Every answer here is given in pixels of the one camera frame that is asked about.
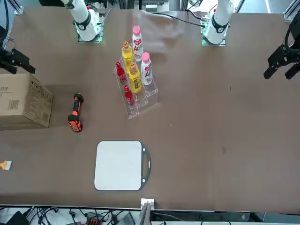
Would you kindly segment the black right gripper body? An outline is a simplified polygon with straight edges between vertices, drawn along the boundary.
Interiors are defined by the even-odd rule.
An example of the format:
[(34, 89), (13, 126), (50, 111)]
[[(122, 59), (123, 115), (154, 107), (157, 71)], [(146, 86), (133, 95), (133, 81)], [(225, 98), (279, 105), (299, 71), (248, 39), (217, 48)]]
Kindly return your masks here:
[(4, 35), (6, 33), (6, 29), (0, 26), (0, 60), (1, 61), (6, 61), (6, 62), (11, 62), (13, 53), (12, 49), (6, 49), (4, 41), (6, 40), (4, 38)]

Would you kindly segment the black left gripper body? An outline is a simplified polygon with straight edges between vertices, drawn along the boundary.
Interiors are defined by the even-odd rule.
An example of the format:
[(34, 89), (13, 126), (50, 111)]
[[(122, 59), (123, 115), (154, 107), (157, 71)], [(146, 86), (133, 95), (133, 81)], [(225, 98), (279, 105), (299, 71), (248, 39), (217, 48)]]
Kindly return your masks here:
[[(288, 44), (289, 35), (292, 35), (294, 43), (292, 45)], [(300, 55), (300, 19), (294, 18), (290, 23), (287, 33), (285, 35), (285, 49), (286, 49), (286, 59), (288, 63), (298, 62)]]

